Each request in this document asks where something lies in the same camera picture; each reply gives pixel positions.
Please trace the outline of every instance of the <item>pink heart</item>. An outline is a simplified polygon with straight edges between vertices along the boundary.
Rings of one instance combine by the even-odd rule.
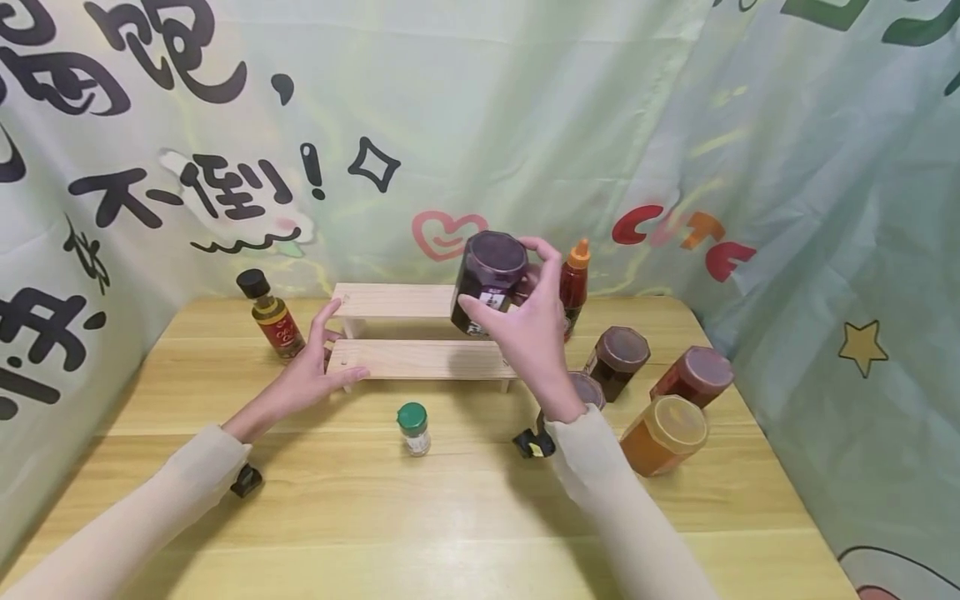
[[[423,233],[423,226],[426,225],[428,221],[440,221],[441,225],[444,226],[444,233],[448,237],[443,238],[435,235],[428,241],[426,235]],[[440,210],[424,210],[414,217],[411,229],[414,232],[414,239],[417,240],[417,245],[420,246],[423,253],[437,262],[442,262],[450,258],[456,258],[464,253],[464,245],[467,238],[459,234],[459,232],[466,225],[476,225],[478,231],[483,231],[488,227],[487,220],[477,214],[470,214],[465,217],[460,217],[459,219],[454,219]],[[434,246],[441,249],[451,248],[453,250],[449,252],[437,252],[434,250]]]

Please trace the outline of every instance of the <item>sleeve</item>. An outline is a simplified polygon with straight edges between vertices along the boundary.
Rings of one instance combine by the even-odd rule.
[[[630,469],[596,406],[572,423],[548,422],[554,470],[594,524],[629,600],[718,599],[680,534]]]
[[[2,600],[112,598],[141,566],[216,506],[251,447],[204,428],[146,483],[54,550]]]

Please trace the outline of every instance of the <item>table surface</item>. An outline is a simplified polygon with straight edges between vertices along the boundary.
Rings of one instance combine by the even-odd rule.
[[[301,327],[322,300],[290,300]],[[611,324],[650,343],[650,362],[604,415],[619,435],[691,345],[708,345],[670,298],[591,300],[567,362],[580,369]],[[371,324],[366,337],[442,339],[452,325]],[[5,586],[147,479],[203,425],[221,422],[280,371],[249,305],[200,300],[156,343],[96,432]],[[365,381],[275,427],[251,462],[266,483],[228,494],[156,556],[130,598],[616,598],[602,548],[547,460],[510,440],[536,405],[521,383]],[[416,400],[433,446],[406,455],[395,423]],[[643,480],[731,600],[853,600],[851,585],[739,392],[708,408],[707,446]]]

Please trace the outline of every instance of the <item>orange bottle cap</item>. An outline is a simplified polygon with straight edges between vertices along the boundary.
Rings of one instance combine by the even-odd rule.
[[[570,256],[566,258],[566,264],[570,265],[574,269],[585,269],[587,263],[590,262],[590,249],[589,249],[589,240],[583,238],[580,242],[570,250]]]

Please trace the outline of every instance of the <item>exclamation mark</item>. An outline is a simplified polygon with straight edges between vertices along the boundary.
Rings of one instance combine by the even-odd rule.
[[[326,198],[326,194],[320,186],[324,184],[324,177],[320,173],[320,156],[317,155],[317,147],[307,142],[300,144],[300,158],[303,160],[303,171],[306,173],[306,179],[314,185],[313,197],[317,200]]]

